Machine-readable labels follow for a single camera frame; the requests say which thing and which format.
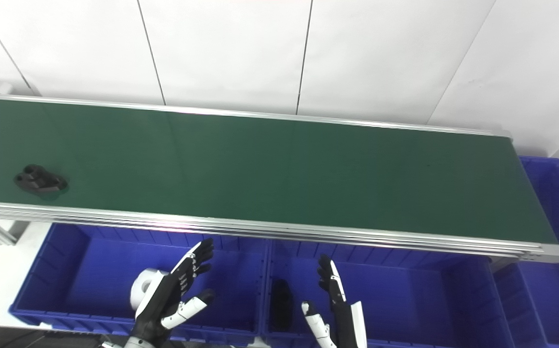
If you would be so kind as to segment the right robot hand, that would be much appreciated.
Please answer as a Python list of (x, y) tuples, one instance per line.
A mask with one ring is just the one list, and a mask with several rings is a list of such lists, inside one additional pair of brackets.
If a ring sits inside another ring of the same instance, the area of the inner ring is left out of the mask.
[(367, 348), (362, 302), (347, 302), (343, 280), (328, 255), (321, 255), (318, 265), (318, 284), (329, 296), (335, 330), (332, 331), (330, 325), (323, 320), (312, 301), (303, 301), (301, 310), (317, 344), (321, 348)]

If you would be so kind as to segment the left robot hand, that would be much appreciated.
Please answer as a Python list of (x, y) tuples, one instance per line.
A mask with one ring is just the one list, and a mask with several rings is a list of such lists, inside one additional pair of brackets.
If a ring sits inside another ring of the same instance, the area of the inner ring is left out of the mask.
[(211, 269), (213, 239), (202, 240), (187, 251), (169, 273), (153, 273), (142, 301), (136, 308), (127, 348), (160, 348), (173, 329), (191, 319), (215, 300), (215, 291), (205, 289), (187, 301), (183, 297), (195, 279)]

